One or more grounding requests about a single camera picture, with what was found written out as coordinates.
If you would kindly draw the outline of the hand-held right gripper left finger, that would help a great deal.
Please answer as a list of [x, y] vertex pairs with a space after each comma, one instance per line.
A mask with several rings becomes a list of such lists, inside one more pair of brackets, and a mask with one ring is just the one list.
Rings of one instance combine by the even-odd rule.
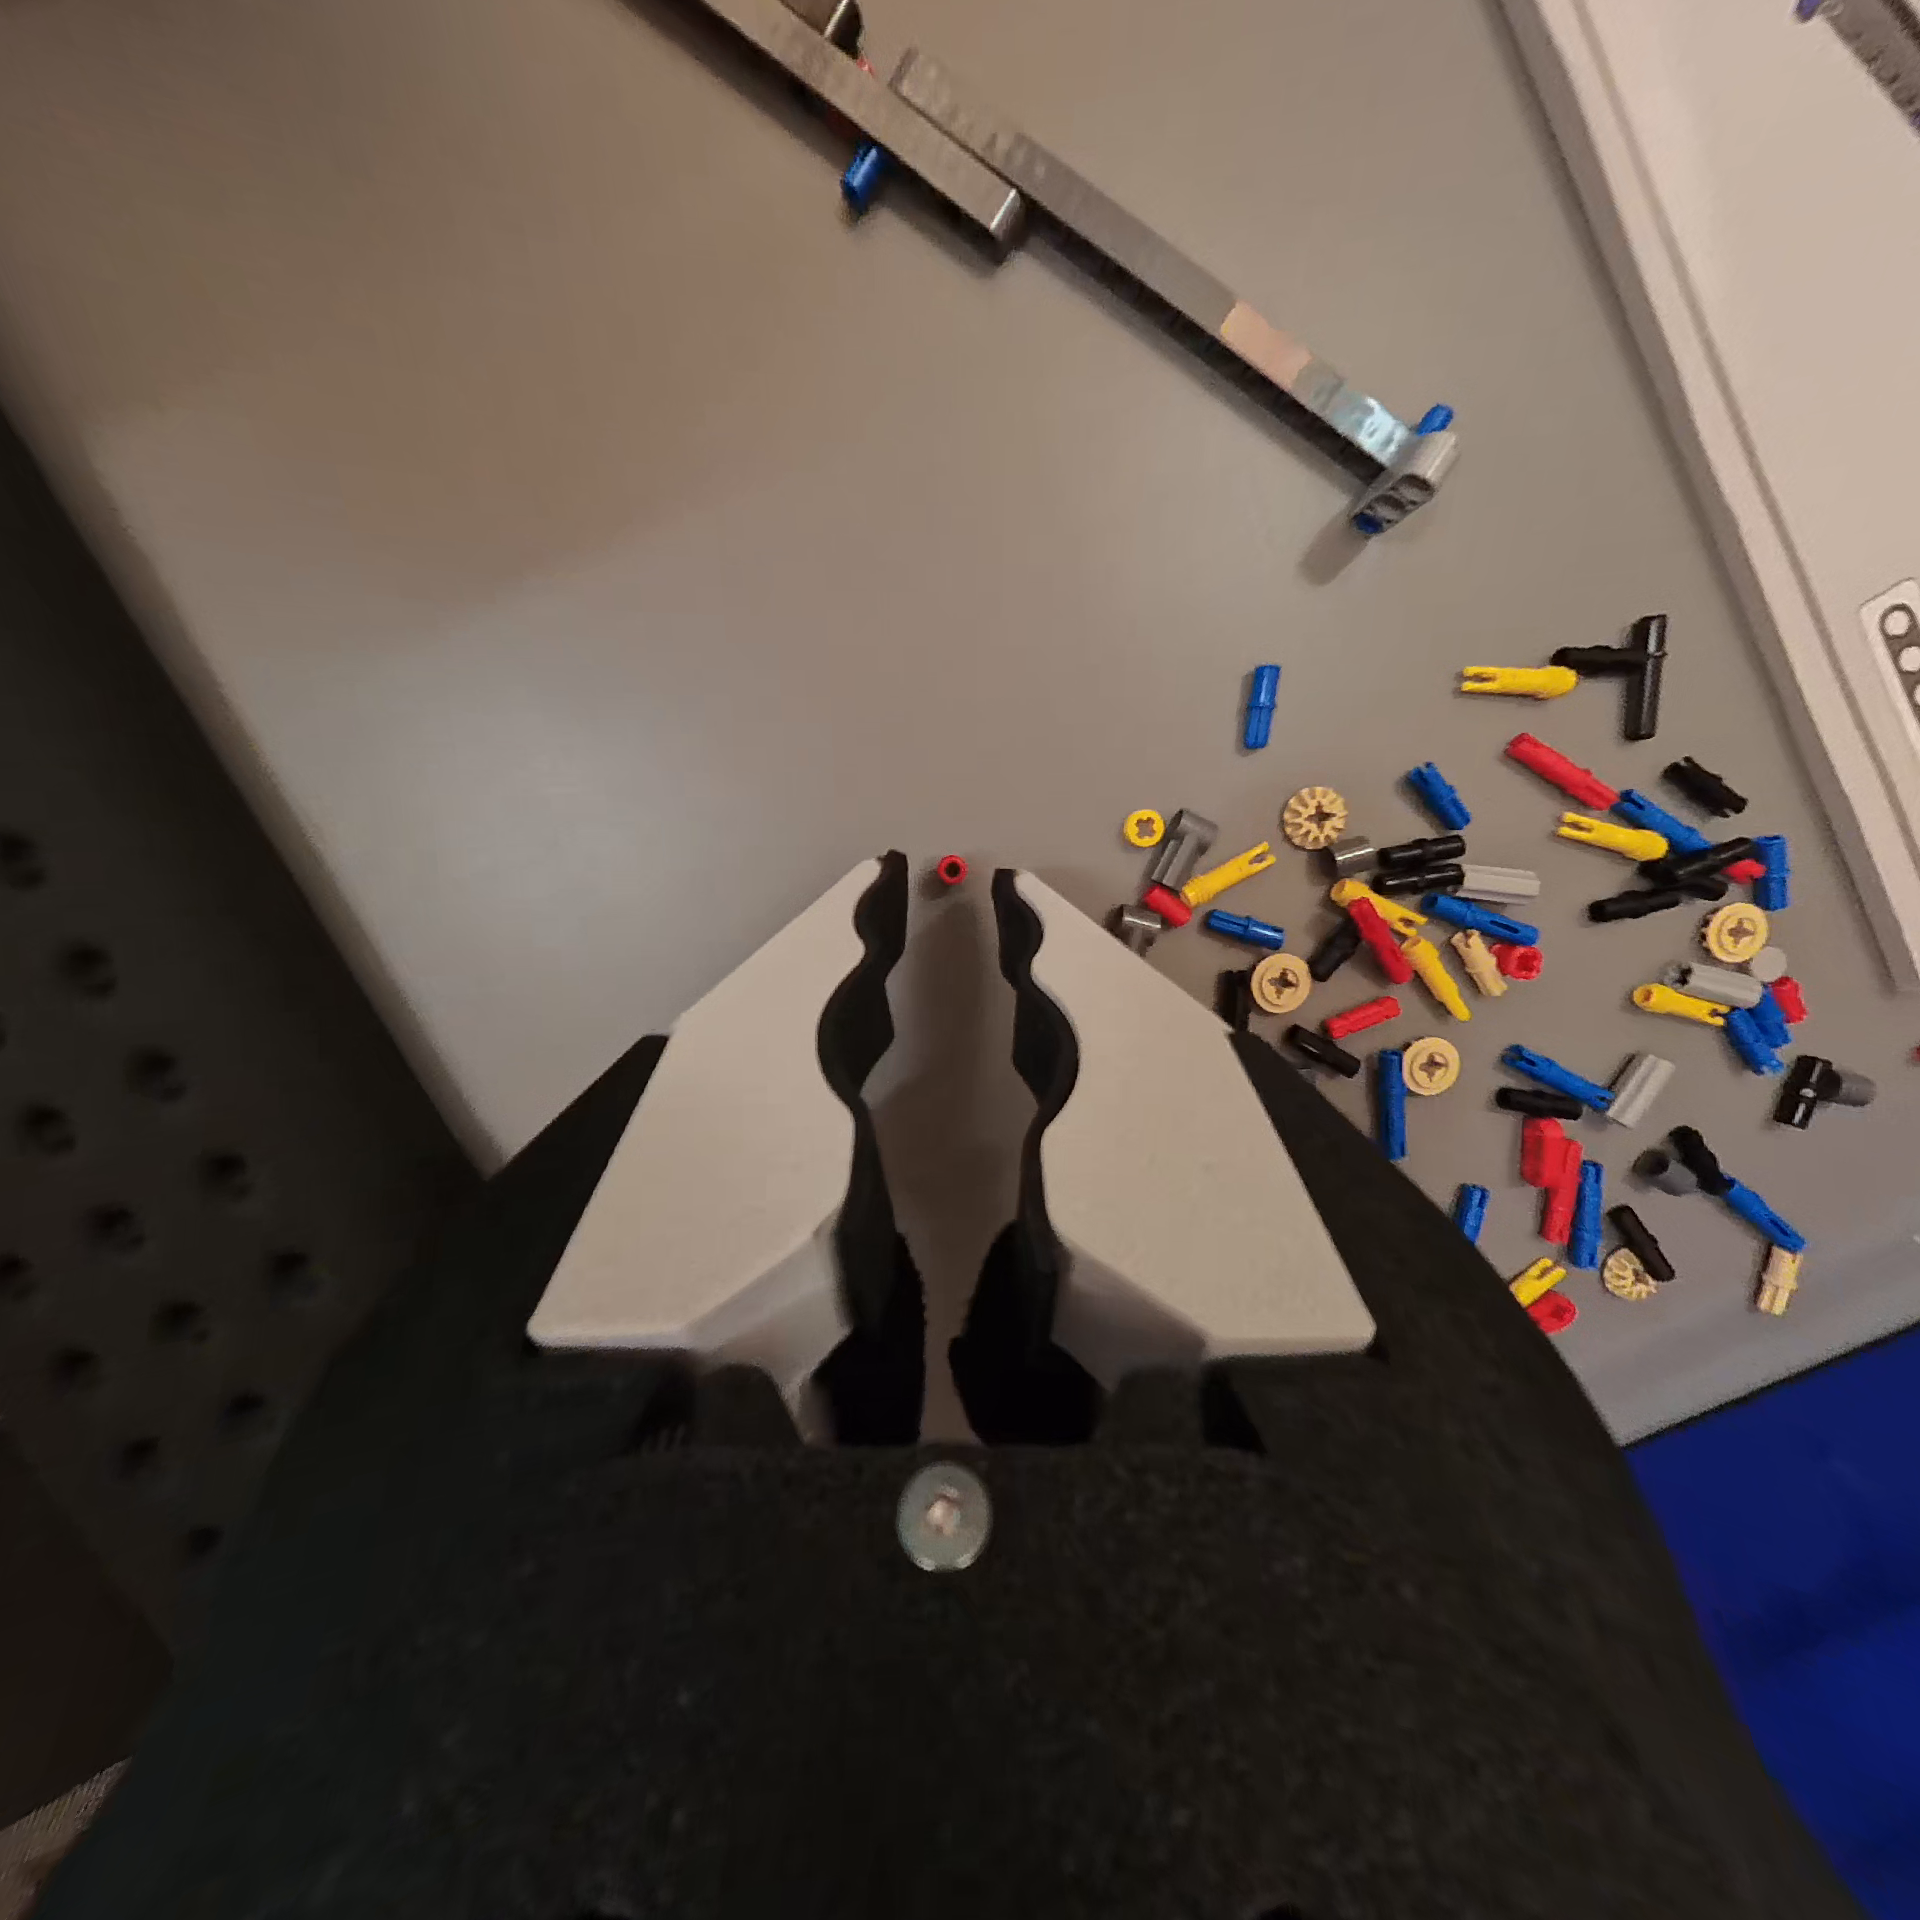
[[673, 1025], [536, 1346], [754, 1370], [804, 1437], [922, 1436], [923, 1282], [867, 1100], [908, 901], [901, 850], [858, 862]]

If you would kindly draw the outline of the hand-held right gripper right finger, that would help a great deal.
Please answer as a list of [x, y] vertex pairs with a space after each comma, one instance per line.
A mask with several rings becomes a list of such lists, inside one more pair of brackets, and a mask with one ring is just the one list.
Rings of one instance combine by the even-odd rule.
[[1140, 1372], [1362, 1353], [1376, 1320], [1241, 1033], [1029, 870], [993, 877], [1015, 1217], [951, 1345], [964, 1396], [1104, 1396]]

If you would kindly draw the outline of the pile of mixed lego pins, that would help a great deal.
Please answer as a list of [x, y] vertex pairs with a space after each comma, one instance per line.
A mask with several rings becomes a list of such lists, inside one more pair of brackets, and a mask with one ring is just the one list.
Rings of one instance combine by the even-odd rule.
[[[1586, 925], [1645, 921], [1681, 907], [1704, 907], [1697, 956], [1626, 997], [1649, 1017], [1689, 1022], [1722, 1036], [1745, 1072], [1771, 1090], [1769, 1123], [1807, 1131], [1827, 1108], [1866, 1108], [1877, 1086], [1797, 1048], [1808, 1022], [1801, 984], [1771, 941], [1773, 921], [1792, 905], [1791, 841], [1749, 834], [1713, 841], [1634, 787], [1609, 784], [1529, 732], [1505, 742], [1505, 756], [1548, 784], [1573, 809], [1557, 817], [1553, 837], [1576, 848], [1619, 857], [1632, 883], [1584, 905]], [[1345, 1082], [1371, 1084], [1375, 1134], [1380, 1152], [1401, 1164], [1408, 1152], [1408, 1105], [1456, 1086], [1459, 1050], [1451, 1041], [1408, 1041], [1380, 1050], [1369, 1064], [1354, 1043], [1404, 1017], [1401, 994], [1420, 988], [1453, 1022], [1469, 1022], [1460, 989], [1499, 1000], [1511, 986], [1545, 969], [1544, 934], [1517, 918], [1537, 910], [1537, 870], [1503, 869], [1469, 857], [1465, 829], [1473, 814], [1436, 762], [1404, 774], [1404, 787], [1439, 828], [1380, 846], [1351, 829], [1345, 797], [1324, 784], [1298, 788], [1283, 802], [1281, 837], [1324, 860], [1333, 921], [1307, 953], [1288, 949], [1283, 925], [1225, 910], [1218, 901], [1269, 874], [1279, 854], [1269, 841], [1204, 866], [1216, 828], [1180, 808], [1162, 814], [1135, 808], [1121, 820], [1121, 841], [1148, 854], [1136, 898], [1112, 914], [1112, 932], [1131, 953], [1200, 921], [1216, 940], [1252, 956], [1216, 984], [1218, 1011], [1240, 1030], [1264, 1017], [1295, 1017], [1313, 986], [1328, 984], [1362, 953], [1389, 993], [1336, 1009], [1314, 1025], [1291, 1022], [1281, 1044], [1298, 1064]], [[1642, 1211], [1609, 1205], [1607, 1173], [1577, 1138], [1584, 1120], [1634, 1131], [1674, 1078], [1659, 1053], [1629, 1053], [1612, 1078], [1557, 1064], [1537, 1048], [1509, 1044], [1499, 1058], [1509, 1084], [1495, 1107], [1520, 1118], [1520, 1178], [1540, 1201], [1544, 1254], [1511, 1282], [1511, 1298], [1544, 1333], [1577, 1320], [1565, 1293], [1573, 1273], [1595, 1273], [1605, 1293], [1645, 1304], [1676, 1282], [1676, 1266]]]

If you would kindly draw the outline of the long grey lego beam assembly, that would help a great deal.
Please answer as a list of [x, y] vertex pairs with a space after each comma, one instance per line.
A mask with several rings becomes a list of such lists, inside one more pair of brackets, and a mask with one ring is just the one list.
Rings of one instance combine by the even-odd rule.
[[1449, 406], [1436, 405], [1418, 420], [1397, 417], [937, 57], [908, 49], [888, 75], [876, 73], [860, 5], [707, 2], [700, 11], [845, 133], [853, 153], [839, 198], [853, 222], [897, 179], [925, 190], [997, 256], [1042, 222], [1359, 475], [1351, 528], [1360, 537], [1401, 526], [1449, 478]]

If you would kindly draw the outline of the blue plastic bin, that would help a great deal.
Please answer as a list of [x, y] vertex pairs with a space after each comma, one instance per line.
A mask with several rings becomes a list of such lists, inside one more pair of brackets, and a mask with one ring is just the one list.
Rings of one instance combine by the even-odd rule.
[[1771, 1777], [1861, 1907], [1917, 1915], [1917, 1330], [1626, 1453]]

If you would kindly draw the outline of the open instruction booklet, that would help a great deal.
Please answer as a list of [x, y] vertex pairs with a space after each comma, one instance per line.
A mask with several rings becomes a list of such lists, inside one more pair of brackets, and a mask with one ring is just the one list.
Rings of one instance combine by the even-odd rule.
[[1506, 2], [1845, 853], [1917, 969], [1917, 28]]

